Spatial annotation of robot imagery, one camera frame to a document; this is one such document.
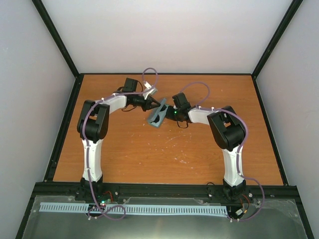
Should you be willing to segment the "black aviator sunglasses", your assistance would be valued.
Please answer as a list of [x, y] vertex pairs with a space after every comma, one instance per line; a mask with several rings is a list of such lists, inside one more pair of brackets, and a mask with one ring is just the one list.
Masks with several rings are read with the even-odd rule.
[[166, 110], [167, 110], [167, 106], [163, 105], [163, 107], [159, 110], [159, 112], [157, 113], [157, 116], [153, 120], [154, 124], [161, 125], [161, 123], [164, 120], [164, 117], [165, 117], [165, 114], [166, 114]]

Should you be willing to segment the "grey-green glasses case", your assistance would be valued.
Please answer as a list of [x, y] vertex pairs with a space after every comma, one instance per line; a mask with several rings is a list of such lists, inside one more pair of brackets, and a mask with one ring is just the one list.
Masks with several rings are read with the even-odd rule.
[[167, 109], [168, 105], [166, 104], [166, 98], [163, 98], [160, 102], [160, 106], [152, 110], [147, 119], [147, 123], [153, 127], [159, 128], [166, 116]]

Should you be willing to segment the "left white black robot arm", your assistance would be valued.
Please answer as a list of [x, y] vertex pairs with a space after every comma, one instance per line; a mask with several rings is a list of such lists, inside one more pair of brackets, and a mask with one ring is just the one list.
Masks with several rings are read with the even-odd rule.
[[104, 194], [101, 151], [108, 132], [110, 114], [129, 105], [140, 107], [143, 111], [160, 106], [152, 97], [157, 91], [155, 84], [151, 85], [144, 80], [145, 89], [142, 92], [136, 91], [137, 84], [138, 80], [127, 78], [124, 86], [110, 96], [96, 101], [86, 100], [83, 104], [77, 124], [84, 147], [84, 171], [80, 185], [92, 200], [99, 200]]

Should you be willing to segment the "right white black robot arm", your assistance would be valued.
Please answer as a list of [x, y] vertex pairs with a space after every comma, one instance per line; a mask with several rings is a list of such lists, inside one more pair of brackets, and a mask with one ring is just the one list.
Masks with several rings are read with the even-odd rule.
[[172, 96], [166, 118], [179, 122], [201, 123], [210, 126], [215, 143], [222, 149], [225, 173], [223, 194], [228, 201], [236, 200], [246, 188], [242, 169], [242, 148], [247, 126], [237, 117], [231, 106], [203, 108], [191, 106], [184, 93]]

